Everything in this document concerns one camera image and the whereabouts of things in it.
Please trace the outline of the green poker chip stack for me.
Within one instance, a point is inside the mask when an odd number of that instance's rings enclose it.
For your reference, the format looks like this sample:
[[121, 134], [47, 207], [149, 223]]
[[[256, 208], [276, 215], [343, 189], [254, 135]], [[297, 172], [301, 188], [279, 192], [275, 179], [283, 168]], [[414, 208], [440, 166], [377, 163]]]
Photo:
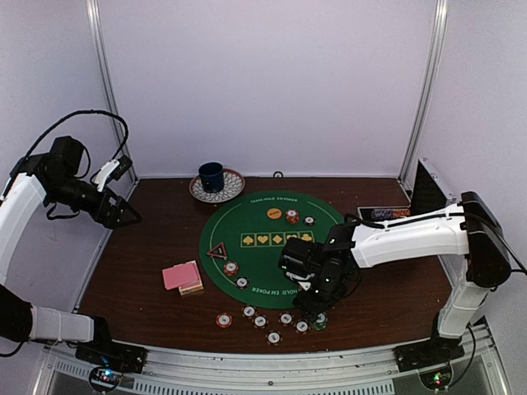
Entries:
[[322, 312], [318, 314], [313, 321], [310, 322], [310, 326], [315, 331], [323, 331], [327, 328], [328, 321], [328, 315], [325, 312]]

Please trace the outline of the red chips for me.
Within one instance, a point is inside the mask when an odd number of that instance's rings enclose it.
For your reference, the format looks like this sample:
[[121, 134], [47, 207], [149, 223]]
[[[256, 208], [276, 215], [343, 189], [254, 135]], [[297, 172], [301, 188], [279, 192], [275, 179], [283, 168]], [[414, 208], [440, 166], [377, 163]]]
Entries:
[[235, 276], [240, 270], [240, 267], [237, 262], [229, 261], [224, 264], [223, 272], [228, 277]]
[[291, 224], [297, 224], [300, 220], [299, 211], [295, 209], [289, 209], [286, 211], [286, 220]]

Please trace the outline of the orange big blind button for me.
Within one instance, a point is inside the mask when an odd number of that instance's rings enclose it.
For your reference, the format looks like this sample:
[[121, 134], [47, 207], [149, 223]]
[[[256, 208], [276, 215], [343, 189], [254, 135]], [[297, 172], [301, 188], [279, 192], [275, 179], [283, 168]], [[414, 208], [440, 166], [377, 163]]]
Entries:
[[275, 221], [282, 217], [282, 210], [277, 207], [271, 207], [267, 210], [266, 215], [269, 219]]

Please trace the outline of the pink playing card deck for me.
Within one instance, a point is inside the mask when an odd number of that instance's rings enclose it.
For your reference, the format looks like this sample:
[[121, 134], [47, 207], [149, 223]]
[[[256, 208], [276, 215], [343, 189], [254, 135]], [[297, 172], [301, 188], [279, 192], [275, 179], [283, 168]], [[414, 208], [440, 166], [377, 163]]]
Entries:
[[188, 261], [161, 271], [166, 290], [186, 290], [202, 284], [196, 261]]

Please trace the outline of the triangular black red dealer button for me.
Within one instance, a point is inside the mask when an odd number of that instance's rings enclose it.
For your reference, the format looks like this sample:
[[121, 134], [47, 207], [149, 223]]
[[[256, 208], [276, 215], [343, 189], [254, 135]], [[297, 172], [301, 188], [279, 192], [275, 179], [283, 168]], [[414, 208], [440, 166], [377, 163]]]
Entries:
[[220, 242], [217, 246], [215, 246], [214, 248], [211, 248], [207, 252], [207, 256], [210, 258], [218, 258], [218, 259], [227, 260], [229, 257], [228, 257], [228, 252], [226, 250], [225, 243]]

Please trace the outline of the red poker chip stack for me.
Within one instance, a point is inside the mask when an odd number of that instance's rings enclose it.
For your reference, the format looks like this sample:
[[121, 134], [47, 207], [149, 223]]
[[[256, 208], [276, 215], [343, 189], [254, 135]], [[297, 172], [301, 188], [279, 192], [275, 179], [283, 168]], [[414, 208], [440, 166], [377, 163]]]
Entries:
[[216, 317], [216, 324], [219, 328], [228, 328], [232, 325], [233, 318], [228, 313], [218, 314]]

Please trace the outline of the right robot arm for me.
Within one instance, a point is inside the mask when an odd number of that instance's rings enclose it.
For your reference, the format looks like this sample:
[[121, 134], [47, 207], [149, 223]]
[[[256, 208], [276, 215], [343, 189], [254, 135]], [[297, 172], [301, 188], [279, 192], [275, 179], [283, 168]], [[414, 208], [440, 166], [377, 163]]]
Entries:
[[458, 346], [469, 321], [490, 290], [509, 279], [513, 253], [502, 227], [480, 196], [462, 193], [460, 202], [425, 214], [381, 222], [346, 216], [323, 243], [290, 238], [278, 261], [300, 288], [294, 306], [313, 320], [347, 294], [346, 281], [382, 263], [437, 255], [462, 256], [466, 273], [437, 315], [422, 356], [441, 362]]

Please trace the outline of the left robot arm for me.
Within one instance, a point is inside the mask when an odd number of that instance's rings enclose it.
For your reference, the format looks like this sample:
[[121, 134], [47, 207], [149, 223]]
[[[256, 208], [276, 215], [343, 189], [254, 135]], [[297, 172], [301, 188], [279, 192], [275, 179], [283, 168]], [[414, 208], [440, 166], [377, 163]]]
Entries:
[[[78, 140], [58, 137], [49, 152], [19, 159], [1, 195], [1, 281], [7, 280], [12, 257], [35, 210], [63, 204], [76, 217], [84, 211], [92, 220], [114, 230], [142, 219], [130, 204], [108, 187], [132, 165], [127, 156], [108, 161], [93, 183], [78, 178], [82, 156]], [[108, 323], [99, 317], [67, 313], [24, 301], [1, 288], [1, 336], [11, 342], [57, 341], [85, 343], [87, 353], [100, 365], [118, 359]]]

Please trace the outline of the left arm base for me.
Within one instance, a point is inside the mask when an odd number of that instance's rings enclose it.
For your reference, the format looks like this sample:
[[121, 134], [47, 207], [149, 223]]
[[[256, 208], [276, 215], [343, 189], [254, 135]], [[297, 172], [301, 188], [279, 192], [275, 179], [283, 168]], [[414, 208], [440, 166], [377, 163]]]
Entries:
[[147, 358], [145, 348], [122, 343], [112, 342], [109, 350], [88, 343], [75, 343], [72, 347], [77, 359], [93, 364], [87, 381], [98, 393], [115, 390], [125, 374], [140, 374]]

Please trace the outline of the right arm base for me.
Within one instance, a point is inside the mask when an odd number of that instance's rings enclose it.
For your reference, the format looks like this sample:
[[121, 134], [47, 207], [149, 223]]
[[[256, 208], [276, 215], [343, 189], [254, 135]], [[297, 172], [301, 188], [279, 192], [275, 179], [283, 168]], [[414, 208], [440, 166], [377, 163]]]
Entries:
[[437, 343], [432, 339], [394, 348], [399, 372], [417, 370], [421, 384], [433, 391], [445, 390], [453, 383], [451, 362], [463, 356], [462, 346]]

